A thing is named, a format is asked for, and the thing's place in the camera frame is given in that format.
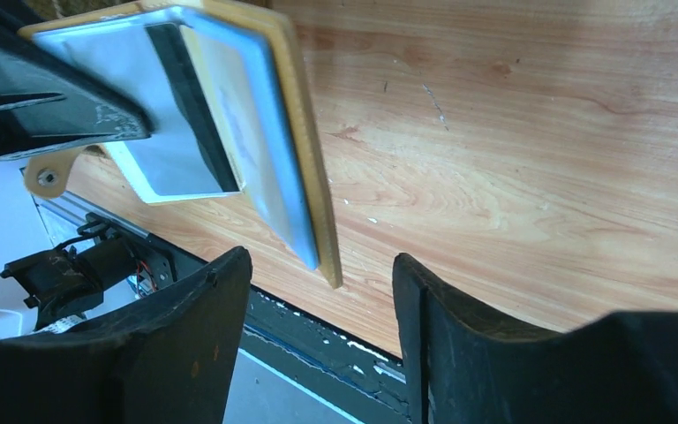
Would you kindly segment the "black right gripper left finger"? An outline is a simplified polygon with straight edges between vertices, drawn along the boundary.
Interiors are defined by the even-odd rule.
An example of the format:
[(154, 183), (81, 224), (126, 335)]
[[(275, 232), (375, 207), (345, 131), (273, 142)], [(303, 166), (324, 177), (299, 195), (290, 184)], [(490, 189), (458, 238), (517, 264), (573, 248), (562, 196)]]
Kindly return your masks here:
[(60, 334), (0, 340), (0, 423), (219, 423), (252, 278), (237, 246)]

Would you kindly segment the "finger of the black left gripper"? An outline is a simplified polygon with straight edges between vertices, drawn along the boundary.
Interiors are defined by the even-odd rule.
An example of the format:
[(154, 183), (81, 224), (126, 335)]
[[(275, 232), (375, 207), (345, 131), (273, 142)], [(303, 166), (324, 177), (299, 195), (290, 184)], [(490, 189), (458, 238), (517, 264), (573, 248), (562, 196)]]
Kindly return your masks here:
[(141, 107), (0, 26), (0, 160), (143, 140)]

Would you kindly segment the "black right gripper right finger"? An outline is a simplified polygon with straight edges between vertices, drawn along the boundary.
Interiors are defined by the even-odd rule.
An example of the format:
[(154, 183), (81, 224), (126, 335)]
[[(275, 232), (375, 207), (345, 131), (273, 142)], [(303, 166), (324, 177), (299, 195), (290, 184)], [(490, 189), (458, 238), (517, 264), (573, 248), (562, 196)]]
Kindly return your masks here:
[(678, 312), (614, 312), (567, 333), (393, 264), (415, 423), (678, 423)]

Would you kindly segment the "dark grey card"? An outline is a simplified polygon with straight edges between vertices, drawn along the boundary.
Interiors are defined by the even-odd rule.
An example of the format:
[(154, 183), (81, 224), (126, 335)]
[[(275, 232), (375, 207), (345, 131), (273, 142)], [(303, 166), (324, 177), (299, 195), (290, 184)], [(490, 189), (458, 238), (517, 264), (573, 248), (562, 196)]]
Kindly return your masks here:
[(172, 23), (152, 24), (146, 25), (145, 31), (161, 60), (175, 103), (192, 129), (197, 149), (209, 173), (222, 192), (239, 192), (240, 187), (179, 26)]

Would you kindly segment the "yellow leather card holder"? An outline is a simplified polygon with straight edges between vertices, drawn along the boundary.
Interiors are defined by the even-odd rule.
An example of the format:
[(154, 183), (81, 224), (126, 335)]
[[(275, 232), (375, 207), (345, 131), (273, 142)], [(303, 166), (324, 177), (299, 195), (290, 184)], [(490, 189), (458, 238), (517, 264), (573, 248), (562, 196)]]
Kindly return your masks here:
[[(209, 173), (146, 25), (179, 26), (240, 191)], [(144, 140), (102, 148), (148, 204), (245, 194), (333, 288), (342, 268), (328, 178), (296, 29), (239, 1), (134, 1), (24, 26), (19, 34), (108, 84), (151, 119)]]

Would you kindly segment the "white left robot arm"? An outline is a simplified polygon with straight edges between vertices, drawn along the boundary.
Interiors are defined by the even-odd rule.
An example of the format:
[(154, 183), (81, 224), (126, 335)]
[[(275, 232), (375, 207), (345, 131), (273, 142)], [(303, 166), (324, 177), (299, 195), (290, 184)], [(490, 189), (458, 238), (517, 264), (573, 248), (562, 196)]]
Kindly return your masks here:
[[(0, 161), (70, 154), (106, 141), (143, 140), (139, 107), (0, 23)], [(99, 306), (139, 262), (106, 228), (82, 231), (94, 246), (63, 243), (12, 261), (0, 273), (0, 339), (24, 336)]]

